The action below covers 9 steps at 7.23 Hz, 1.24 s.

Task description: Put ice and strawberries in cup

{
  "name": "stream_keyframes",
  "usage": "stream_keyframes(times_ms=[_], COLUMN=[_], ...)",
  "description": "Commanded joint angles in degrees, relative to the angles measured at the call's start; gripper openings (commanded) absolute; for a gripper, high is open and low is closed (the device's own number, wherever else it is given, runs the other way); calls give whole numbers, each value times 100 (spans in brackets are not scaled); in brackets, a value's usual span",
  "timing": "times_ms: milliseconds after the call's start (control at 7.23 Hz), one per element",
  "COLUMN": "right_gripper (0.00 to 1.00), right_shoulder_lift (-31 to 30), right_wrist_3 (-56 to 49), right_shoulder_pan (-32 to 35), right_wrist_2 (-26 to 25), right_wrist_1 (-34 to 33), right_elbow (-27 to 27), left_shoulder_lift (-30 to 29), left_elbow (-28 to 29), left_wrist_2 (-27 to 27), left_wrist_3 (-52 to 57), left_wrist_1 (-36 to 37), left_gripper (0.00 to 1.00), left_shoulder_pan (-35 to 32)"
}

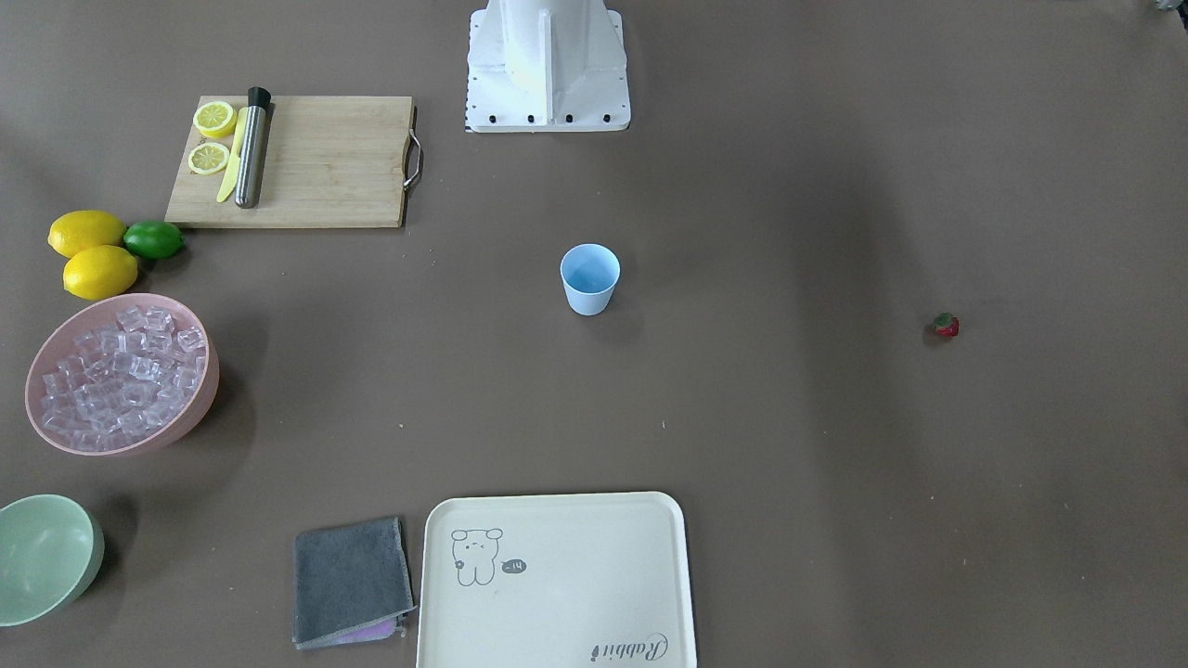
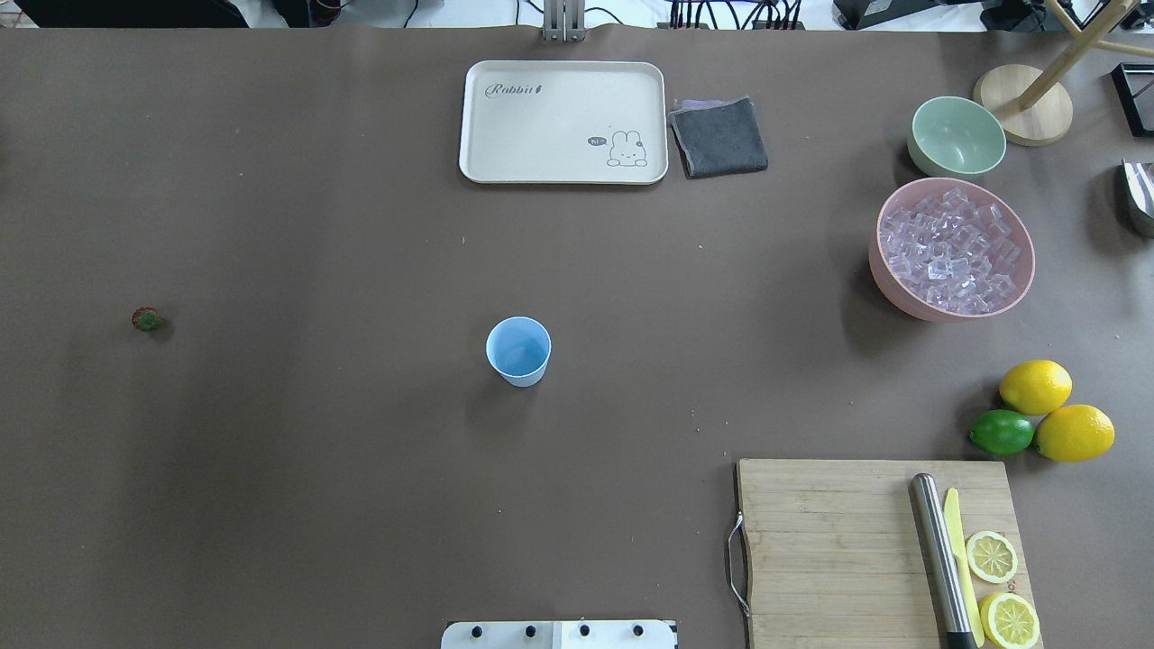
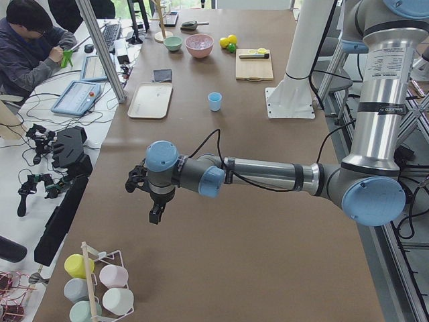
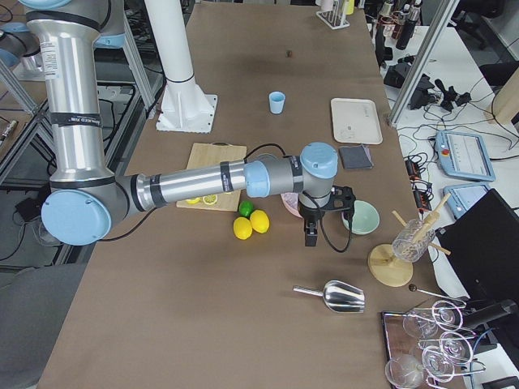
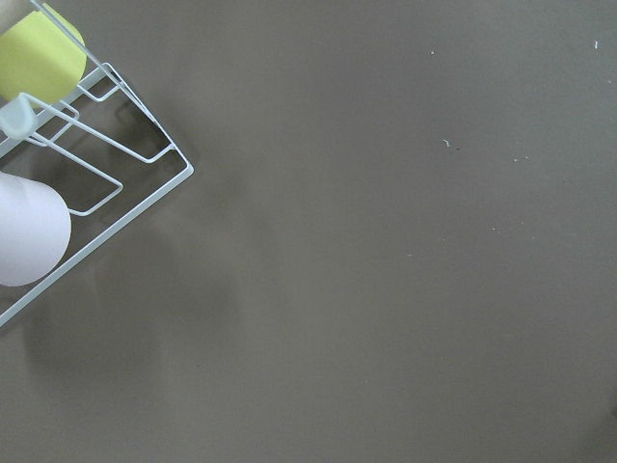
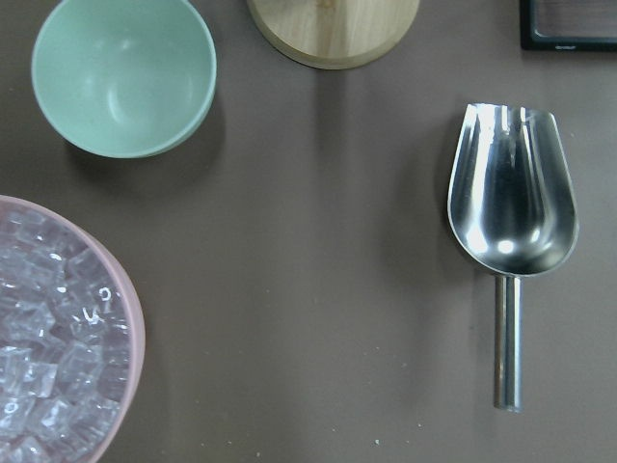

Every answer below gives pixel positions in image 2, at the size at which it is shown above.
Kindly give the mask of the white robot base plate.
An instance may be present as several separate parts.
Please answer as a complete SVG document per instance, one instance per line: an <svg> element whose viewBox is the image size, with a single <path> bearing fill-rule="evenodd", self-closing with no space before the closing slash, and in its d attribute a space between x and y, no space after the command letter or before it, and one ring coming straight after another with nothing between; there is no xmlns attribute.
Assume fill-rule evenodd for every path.
<svg viewBox="0 0 1154 649"><path fill-rule="evenodd" d="M674 621L576 619L458 621L445 626L441 648L677 648Z"/></svg>

